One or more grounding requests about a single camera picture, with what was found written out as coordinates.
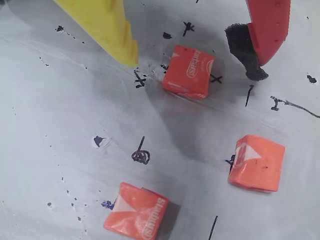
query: black x mark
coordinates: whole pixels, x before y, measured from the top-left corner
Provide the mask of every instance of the black x mark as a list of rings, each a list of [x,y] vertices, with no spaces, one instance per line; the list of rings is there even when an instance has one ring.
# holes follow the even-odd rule
[[[222,81],[220,81],[220,79],[223,78],[223,76],[219,76],[219,77],[215,77],[213,74],[210,74],[210,76],[213,78],[213,80],[211,80],[212,83],[214,83],[215,81],[219,82],[222,84]]]
[[[137,80],[135,80],[134,82],[135,83],[140,83],[139,85],[135,86],[135,88],[138,89],[138,88],[144,87],[145,86],[144,82],[146,81],[146,79],[145,78],[141,79],[136,71],[134,71],[134,74],[135,74],[135,76],[137,78]]]
[[[183,36],[186,35],[187,31],[192,31],[192,32],[195,31],[195,30],[194,30],[195,25],[191,25],[191,22],[186,23],[186,22],[184,21],[183,23],[184,23],[184,25],[185,25],[185,30],[184,30],[184,32],[183,32]]]

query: blue ink mark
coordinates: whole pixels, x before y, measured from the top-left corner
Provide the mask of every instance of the blue ink mark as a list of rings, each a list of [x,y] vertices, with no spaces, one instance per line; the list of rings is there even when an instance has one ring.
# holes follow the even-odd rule
[[[102,206],[102,207],[105,207],[106,209],[113,210],[114,207],[115,207],[115,204],[108,200],[108,201],[103,201],[103,202],[101,203],[101,206]]]

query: white surface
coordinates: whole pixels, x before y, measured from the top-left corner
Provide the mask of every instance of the white surface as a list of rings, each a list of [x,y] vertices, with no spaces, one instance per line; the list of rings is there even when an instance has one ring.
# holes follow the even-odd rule
[[[115,199],[120,182],[180,206],[161,240],[208,239],[215,216],[214,240],[320,239],[320,119],[283,103],[272,111],[270,98],[320,115],[319,85],[306,77],[320,79],[320,2],[292,1],[289,36],[264,67],[270,77],[255,86],[248,107],[251,82],[224,32],[250,22],[246,1],[143,2],[124,1],[140,74],[148,75],[139,89],[134,69],[116,63],[52,0],[0,5],[0,239],[127,239],[103,228],[109,210],[101,202]],[[183,21],[195,32],[182,37]],[[58,25],[65,32],[56,32]],[[169,63],[175,44],[215,51],[214,74],[223,79],[210,84],[206,99],[162,89],[160,65]],[[246,134],[286,147],[278,192],[227,183],[223,159]],[[110,143],[92,147],[97,135]],[[143,136],[148,165],[131,158]]]

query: black marker mark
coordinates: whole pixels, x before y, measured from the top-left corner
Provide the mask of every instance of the black marker mark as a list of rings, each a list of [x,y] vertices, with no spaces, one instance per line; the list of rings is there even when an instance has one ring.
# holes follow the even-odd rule
[[[183,22],[183,23],[184,23],[184,25],[185,25],[185,30],[184,30],[184,32],[183,32],[183,36],[185,36],[185,35],[187,34],[187,31],[192,31],[192,32],[195,31],[195,30],[194,30],[195,25],[191,25],[191,22],[188,22],[188,23]]]
[[[106,139],[106,138],[96,136],[93,140],[94,140],[95,144],[96,144],[98,147],[100,147],[100,144],[101,144],[101,142],[102,142],[103,139]]]
[[[150,153],[145,150],[141,150],[142,144],[144,143],[145,136],[143,136],[139,148],[137,151],[135,151],[132,155],[131,158],[133,159],[134,162],[139,162],[142,164],[147,165],[150,161]]]
[[[141,79],[141,78],[139,77],[139,75],[138,75],[138,73],[137,73],[136,70],[134,71],[134,75],[135,75],[136,78],[137,78],[137,80],[135,80],[134,82],[135,82],[135,83],[140,83],[139,85],[135,86],[135,88],[138,89],[138,88],[144,87],[144,86],[145,86],[145,83],[144,83],[144,82],[146,81],[146,79],[145,79],[145,78],[144,78],[144,79]]]
[[[166,33],[166,32],[163,33],[163,36],[162,36],[162,37],[163,37],[164,39],[172,39],[171,34]]]
[[[43,64],[45,64],[45,62],[42,60],[41,57],[39,57],[39,59],[41,60],[41,62],[42,62]]]
[[[212,83],[214,83],[215,81],[217,81],[217,82],[219,82],[220,84],[222,84],[222,81],[220,81],[220,79],[222,79],[223,76],[215,77],[213,74],[210,74],[210,76],[213,78],[213,80],[211,80]]]
[[[161,64],[160,65],[164,70],[168,70],[169,69],[169,66],[166,66],[165,64]]]
[[[310,75],[307,75],[306,77],[309,79],[309,82],[312,84],[315,84],[317,82],[317,79],[315,79],[314,77],[312,77]]]
[[[233,165],[234,165],[235,158],[236,158],[236,155],[232,155],[232,156],[231,156],[231,160],[225,160],[228,164],[230,164],[230,172],[231,172],[231,169],[232,169],[232,167],[233,167]]]
[[[215,228],[215,225],[216,225],[217,219],[218,219],[218,216],[215,216],[215,219],[214,219],[214,222],[213,222],[213,225],[212,225],[212,228],[211,228],[211,232],[210,232],[209,240],[211,239],[211,236],[212,236],[212,233],[213,233],[213,231],[214,231],[214,228]]]
[[[248,95],[246,96],[245,106],[248,105],[249,98],[250,98],[250,93],[251,93],[251,91],[252,91],[253,88],[254,88],[254,85],[250,85],[250,88],[249,88],[249,91],[248,91]]]
[[[313,112],[309,111],[308,109],[304,108],[303,106],[299,106],[299,105],[294,104],[294,103],[292,103],[292,102],[289,102],[289,101],[287,101],[287,100],[286,100],[286,101],[283,101],[283,100],[278,99],[278,98],[276,98],[276,97],[274,97],[274,96],[271,96],[271,98],[274,100],[274,103],[275,103],[275,106],[273,106],[273,107],[271,108],[271,110],[279,111],[279,108],[277,108],[278,103],[284,103],[284,105],[289,105],[289,106],[295,107],[295,108],[297,108],[297,109],[302,109],[302,110],[306,111],[307,113],[311,114],[312,116],[316,117],[317,119],[320,119],[320,116],[319,116],[319,115],[314,114]]]
[[[65,28],[63,26],[59,25],[58,28],[56,28],[55,30],[56,30],[57,33],[58,32],[64,32]]]

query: orange wrapper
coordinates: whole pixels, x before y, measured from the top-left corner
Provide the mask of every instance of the orange wrapper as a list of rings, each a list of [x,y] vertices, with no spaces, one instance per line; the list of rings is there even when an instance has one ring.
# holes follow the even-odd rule
[[[228,182],[249,190],[278,191],[285,147],[257,135],[236,143]]]
[[[205,98],[214,58],[205,52],[176,45],[162,81],[163,88],[191,98]]]
[[[122,182],[104,227],[136,240],[154,240],[168,202],[155,192]]]

